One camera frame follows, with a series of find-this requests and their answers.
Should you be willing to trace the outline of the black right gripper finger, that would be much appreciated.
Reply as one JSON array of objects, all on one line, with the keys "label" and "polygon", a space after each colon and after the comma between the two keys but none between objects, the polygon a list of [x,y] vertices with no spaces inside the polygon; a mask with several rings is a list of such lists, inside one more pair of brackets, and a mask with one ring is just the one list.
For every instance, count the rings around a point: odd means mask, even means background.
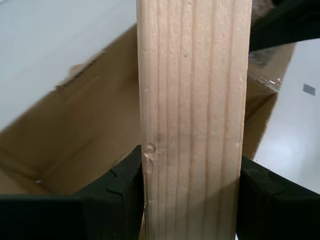
[{"label": "black right gripper finger", "polygon": [[251,52],[320,37],[318,0],[274,0],[275,8],[250,30]]}]

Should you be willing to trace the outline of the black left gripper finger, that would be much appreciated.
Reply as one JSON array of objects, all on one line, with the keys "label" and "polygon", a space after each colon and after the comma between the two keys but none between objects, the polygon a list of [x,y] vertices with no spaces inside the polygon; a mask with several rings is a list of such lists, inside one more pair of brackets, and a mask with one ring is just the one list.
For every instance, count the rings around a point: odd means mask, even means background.
[{"label": "black left gripper finger", "polygon": [[236,235],[240,240],[318,240],[320,195],[243,157]]},{"label": "black left gripper finger", "polygon": [[144,213],[142,150],[73,195],[1,195],[3,240],[137,240]]}]

